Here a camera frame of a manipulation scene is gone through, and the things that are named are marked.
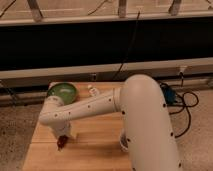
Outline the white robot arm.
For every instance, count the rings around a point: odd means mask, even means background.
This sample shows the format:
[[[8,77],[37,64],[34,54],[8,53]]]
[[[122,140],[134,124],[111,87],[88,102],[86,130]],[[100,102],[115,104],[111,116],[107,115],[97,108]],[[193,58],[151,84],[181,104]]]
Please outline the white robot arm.
[[[39,122],[62,135],[71,120],[120,112],[132,171],[183,171],[168,108],[160,85],[137,74],[119,88],[73,104],[46,98]]]

